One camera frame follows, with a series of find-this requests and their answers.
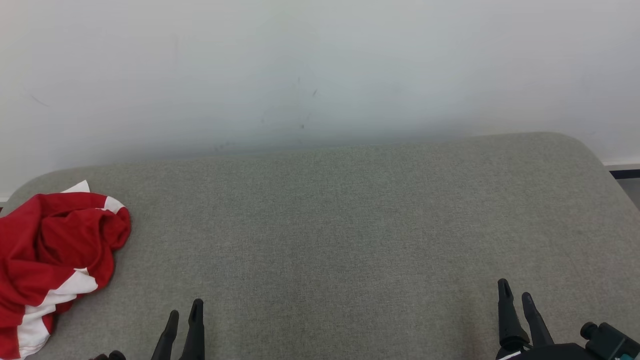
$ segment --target gray floor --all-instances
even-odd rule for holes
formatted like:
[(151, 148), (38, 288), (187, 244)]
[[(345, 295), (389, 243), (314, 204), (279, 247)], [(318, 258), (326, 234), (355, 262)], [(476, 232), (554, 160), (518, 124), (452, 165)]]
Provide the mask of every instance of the gray floor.
[(640, 179), (622, 179), (618, 180), (618, 184), (640, 209)]

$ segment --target white wall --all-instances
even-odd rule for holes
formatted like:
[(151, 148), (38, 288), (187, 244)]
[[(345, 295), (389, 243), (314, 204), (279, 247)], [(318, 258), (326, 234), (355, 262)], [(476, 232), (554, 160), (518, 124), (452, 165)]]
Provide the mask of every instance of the white wall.
[(635, 0), (0, 2), (0, 197), (79, 165), (513, 131), (640, 163), (639, 115)]

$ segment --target black knob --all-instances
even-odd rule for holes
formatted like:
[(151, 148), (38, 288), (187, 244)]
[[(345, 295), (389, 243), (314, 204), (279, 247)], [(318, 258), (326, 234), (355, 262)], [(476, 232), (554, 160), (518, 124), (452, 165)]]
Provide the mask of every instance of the black knob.
[(592, 322), (588, 322), (580, 329), (580, 336), (585, 340), (591, 340), (596, 331), (598, 331), (598, 326)]

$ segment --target red and white garment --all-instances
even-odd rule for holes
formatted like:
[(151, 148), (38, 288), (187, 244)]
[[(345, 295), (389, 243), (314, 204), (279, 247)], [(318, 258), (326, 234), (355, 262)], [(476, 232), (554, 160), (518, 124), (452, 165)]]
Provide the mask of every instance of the red and white garment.
[(130, 231), (127, 209), (86, 181), (0, 218), (0, 360), (38, 352), (54, 314), (105, 287)]

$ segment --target black strip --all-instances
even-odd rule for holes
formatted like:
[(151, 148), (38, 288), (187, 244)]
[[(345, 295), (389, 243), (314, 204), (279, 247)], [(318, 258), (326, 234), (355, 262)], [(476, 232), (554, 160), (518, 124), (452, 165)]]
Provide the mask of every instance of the black strip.
[(616, 180), (619, 179), (635, 179), (637, 177), (640, 177), (640, 169), (636, 169), (636, 170), (616, 170), (616, 171), (610, 171), (611, 175), (613, 175), (613, 178)]

